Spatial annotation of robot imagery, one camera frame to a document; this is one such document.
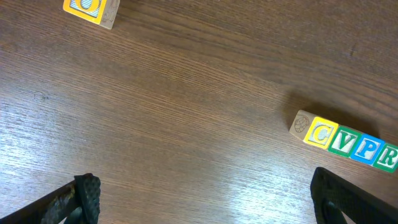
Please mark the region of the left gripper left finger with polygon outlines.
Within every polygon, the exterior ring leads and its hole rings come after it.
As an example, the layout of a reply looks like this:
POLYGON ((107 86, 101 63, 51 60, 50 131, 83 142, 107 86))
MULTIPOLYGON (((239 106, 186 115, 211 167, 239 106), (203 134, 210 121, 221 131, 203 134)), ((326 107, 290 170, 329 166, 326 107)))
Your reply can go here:
POLYGON ((91 173, 76 175, 73 181, 1 218, 1 223, 97 224, 100 185, 100 179, 91 173))

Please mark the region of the blue P block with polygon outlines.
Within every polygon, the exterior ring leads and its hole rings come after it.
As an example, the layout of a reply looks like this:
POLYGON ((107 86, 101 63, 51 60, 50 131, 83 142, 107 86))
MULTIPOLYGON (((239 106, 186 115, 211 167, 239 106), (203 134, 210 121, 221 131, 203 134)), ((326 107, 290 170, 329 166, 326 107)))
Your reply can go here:
POLYGON ((362 134, 350 158, 372 166, 385 143, 382 139, 362 134))

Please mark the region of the yellow C block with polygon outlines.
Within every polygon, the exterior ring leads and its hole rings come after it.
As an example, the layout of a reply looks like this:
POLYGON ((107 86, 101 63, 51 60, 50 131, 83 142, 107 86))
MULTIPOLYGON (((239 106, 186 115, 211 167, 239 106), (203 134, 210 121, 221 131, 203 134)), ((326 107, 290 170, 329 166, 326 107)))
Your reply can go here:
POLYGON ((299 110, 289 133, 306 144, 327 149, 336 134, 339 124, 321 116, 299 110))

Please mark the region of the green R block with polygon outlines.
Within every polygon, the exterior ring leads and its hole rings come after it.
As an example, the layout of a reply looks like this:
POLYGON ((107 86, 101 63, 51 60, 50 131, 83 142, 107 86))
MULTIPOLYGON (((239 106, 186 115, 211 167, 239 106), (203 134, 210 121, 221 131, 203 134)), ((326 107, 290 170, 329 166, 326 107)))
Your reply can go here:
POLYGON ((394 173, 397 169, 397 153, 397 146, 385 143, 376 160, 374 161, 373 167, 386 171, 388 173, 394 173))

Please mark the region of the green V block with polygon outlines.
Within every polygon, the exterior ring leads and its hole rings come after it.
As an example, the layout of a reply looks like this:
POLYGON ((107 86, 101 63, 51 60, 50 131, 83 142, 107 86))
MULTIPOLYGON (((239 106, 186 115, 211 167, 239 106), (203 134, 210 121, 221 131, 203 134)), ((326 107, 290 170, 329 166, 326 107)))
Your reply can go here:
POLYGON ((328 146, 328 152, 341 157, 350 157, 362 135, 363 133, 356 129, 339 126, 328 146))

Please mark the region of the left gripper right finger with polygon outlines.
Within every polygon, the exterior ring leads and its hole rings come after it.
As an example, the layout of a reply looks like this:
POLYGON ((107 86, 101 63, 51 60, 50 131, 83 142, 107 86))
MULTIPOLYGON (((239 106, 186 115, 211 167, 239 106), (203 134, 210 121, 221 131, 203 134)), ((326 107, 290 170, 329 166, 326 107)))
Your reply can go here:
POLYGON ((317 167, 310 184, 318 224, 397 224, 397 209, 323 167, 317 167))

